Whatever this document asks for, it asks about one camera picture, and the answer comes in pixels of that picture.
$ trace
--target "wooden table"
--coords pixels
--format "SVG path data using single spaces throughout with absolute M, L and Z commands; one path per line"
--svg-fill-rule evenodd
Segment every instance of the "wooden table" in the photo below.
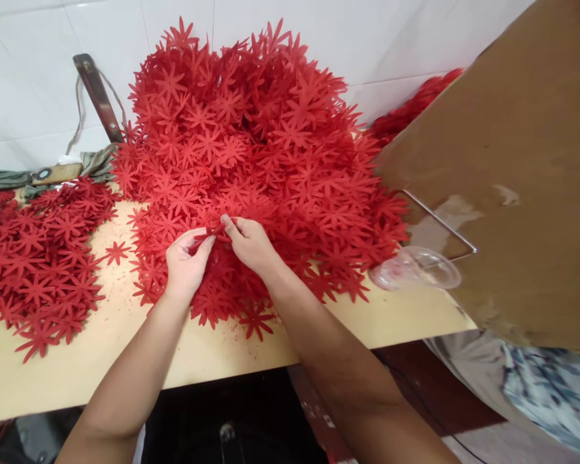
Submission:
M 91 240 L 97 256 L 113 241 L 131 241 L 127 215 L 130 202 L 117 204 L 118 218 L 103 224 Z M 48 354 L 38 355 L 23 365 L 24 353 L 14 353 L 23 339 L 12 336 L 0 322 L 0 420 L 88 403 L 95 388 L 143 323 L 150 305 L 141 307 L 133 282 L 137 273 L 121 260 L 100 271 L 98 283 L 106 299 L 92 313 L 86 328 L 71 345 L 49 347 Z M 358 298 L 353 304 L 346 295 L 328 308 L 369 348 L 377 348 L 420 338 L 449 334 L 475 328 L 444 291 L 421 288 L 386 292 L 371 282 L 370 303 Z M 245 339 L 246 328 L 236 322 L 221 323 L 215 330 L 189 320 L 179 340 L 164 388 L 189 385 L 263 371 L 298 361 L 279 322 L 274 335 L 264 334 Z

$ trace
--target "cardboard flap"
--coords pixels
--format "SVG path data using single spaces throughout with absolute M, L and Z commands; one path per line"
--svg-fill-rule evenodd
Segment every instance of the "cardboard flap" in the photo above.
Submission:
M 479 248 L 451 292 L 478 326 L 580 352 L 580 0 L 533 4 L 377 163 Z

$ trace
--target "metal bar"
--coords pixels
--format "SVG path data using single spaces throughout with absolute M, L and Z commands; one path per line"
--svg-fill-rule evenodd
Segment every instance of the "metal bar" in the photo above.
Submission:
M 422 210 L 424 210 L 424 212 L 426 212 L 428 215 L 430 215 L 432 218 L 434 218 L 434 220 L 437 223 L 439 223 L 441 226 L 443 226 L 445 229 L 447 229 L 454 237 L 456 237 L 458 240 L 460 240 L 462 243 L 464 243 L 470 249 L 470 251 L 468 253 L 465 253 L 464 255 L 454 256 L 452 258 L 448 258 L 450 261 L 455 261 L 455 260 L 458 260 L 460 258 L 465 258 L 466 256 L 474 255 L 475 253 L 477 253 L 479 251 L 479 249 L 475 245 L 473 245 L 466 238 L 464 238 L 463 236 L 461 236 L 460 233 L 458 233 L 458 231 L 456 231 L 455 229 L 452 229 L 451 227 L 449 227 L 449 225 L 445 221 L 443 221 L 442 219 L 440 219 L 440 217 L 438 217 L 435 212 L 433 212 L 430 208 L 428 208 L 420 199 L 418 199 L 417 197 L 415 197 L 408 190 L 396 190 L 394 192 L 394 195 L 396 195 L 397 193 L 403 193 L 404 195 L 406 195 L 407 197 L 409 197 Z
M 101 75 L 93 61 L 87 53 L 75 55 L 73 57 L 75 67 L 82 78 L 84 87 L 90 96 L 92 104 L 95 106 L 97 115 L 103 124 L 105 132 L 110 138 L 110 142 L 123 143 L 121 129 L 116 120 L 114 110 L 111 108 L 108 94 L 105 92 L 105 86 L 101 80 Z

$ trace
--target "person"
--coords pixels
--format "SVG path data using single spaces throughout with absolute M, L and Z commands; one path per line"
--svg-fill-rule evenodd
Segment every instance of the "person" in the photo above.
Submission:
M 264 228 L 222 216 L 237 257 L 256 272 L 335 427 L 361 464 L 459 463 L 401 395 L 388 370 L 284 264 Z M 66 463 L 131 463 L 139 432 L 163 387 L 189 304 L 215 241 L 188 247 L 204 229 L 168 248 L 168 284 L 155 310 L 103 378 L 58 458 Z

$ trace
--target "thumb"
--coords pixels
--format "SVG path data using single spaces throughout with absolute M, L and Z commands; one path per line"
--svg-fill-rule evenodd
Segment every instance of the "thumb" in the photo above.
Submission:
M 204 239 L 202 245 L 198 248 L 198 251 L 195 252 L 195 256 L 204 259 L 205 261 L 208 259 L 208 255 L 211 254 L 211 250 L 213 249 L 213 244 L 215 243 L 216 236 L 210 235 Z
M 234 222 L 232 222 L 232 220 L 230 219 L 230 216 L 222 215 L 221 220 L 226 225 L 226 234 L 228 235 L 229 238 L 232 239 L 233 242 L 243 237 L 240 231 L 238 230 L 237 225 L 234 224 Z

